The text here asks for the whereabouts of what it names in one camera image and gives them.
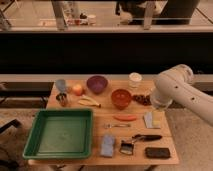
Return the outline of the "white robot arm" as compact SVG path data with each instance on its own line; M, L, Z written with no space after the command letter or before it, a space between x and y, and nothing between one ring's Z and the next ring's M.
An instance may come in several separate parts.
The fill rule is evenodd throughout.
M154 78L151 104L155 109L166 109L175 101L213 126L213 97L194 88L193 79L192 69L185 64L159 73Z

